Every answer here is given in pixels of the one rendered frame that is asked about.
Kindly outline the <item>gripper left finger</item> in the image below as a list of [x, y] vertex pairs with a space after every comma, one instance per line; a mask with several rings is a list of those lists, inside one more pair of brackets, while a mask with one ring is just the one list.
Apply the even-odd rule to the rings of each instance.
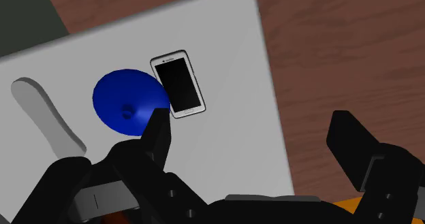
[[[169, 134], [170, 114], [157, 108], [139, 140], [115, 144], [102, 164], [115, 173], [140, 205], [142, 214], [160, 224], [208, 224], [208, 205], [177, 175], [157, 165], [154, 149]], [[67, 212], [93, 174], [86, 157], [52, 163], [11, 224], [69, 224]]]

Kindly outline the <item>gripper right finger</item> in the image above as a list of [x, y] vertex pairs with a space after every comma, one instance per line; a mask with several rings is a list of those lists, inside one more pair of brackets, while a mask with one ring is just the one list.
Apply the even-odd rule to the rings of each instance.
[[408, 150], [378, 141], [351, 112], [332, 113], [326, 144], [363, 196], [357, 224], [411, 224], [424, 164]]

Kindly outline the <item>orange robot stand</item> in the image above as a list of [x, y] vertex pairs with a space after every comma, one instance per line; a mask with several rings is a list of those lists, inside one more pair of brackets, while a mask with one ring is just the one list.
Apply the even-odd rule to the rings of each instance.
[[[334, 204], [353, 214], [356, 208], [358, 207], [361, 199], [362, 199], [361, 197], [356, 197], [356, 198], [346, 199], [339, 202], [334, 202]], [[411, 224], [424, 224], [424, 222], [420, 219], [413, 218]]]

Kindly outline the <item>blue round plate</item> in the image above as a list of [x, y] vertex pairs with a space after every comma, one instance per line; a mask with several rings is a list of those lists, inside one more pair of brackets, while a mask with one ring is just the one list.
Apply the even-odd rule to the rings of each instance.
[[93, 89], [93, 108], [112, 130], [141, 136], [157, 108], [170, 110], [170, 100], [160, 82], [137, 69], [120, 69], [103, 76]]

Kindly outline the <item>white smartphone with black screen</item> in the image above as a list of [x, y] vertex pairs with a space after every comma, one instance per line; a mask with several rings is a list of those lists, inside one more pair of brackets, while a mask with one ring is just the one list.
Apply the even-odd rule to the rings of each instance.
[[154, 76], [166, 90], [174, 118], [183, 118], [206, 110], [189, 56], [185, 50], [176, 50], [150, 60]]

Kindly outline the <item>grey elongated flat object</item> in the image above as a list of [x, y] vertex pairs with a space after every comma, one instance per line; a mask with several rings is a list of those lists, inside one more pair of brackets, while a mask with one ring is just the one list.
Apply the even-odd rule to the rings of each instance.
[[59, 114], [44, 88], [35, 80], [21, 77], [11, 84], [11, 93], [19, 106], [35, 123], [58, 159], [83, 157], [84, 142]]

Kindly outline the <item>white table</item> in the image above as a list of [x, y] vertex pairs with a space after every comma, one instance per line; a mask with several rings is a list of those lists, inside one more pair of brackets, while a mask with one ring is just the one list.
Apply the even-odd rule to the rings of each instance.
[[125, 138], [93, 109], [97, 81], [116, 69], [151, 73], [153, 57], [175, 50], [187, 52], [206, 109], [172, 119], [166, 170], [208, 203], [291, 195], [257, 0], [180, 0], [0, 59], [0, 214], [12, 220], [56, 160], [13, 81], [38, 82], [97, 163]]

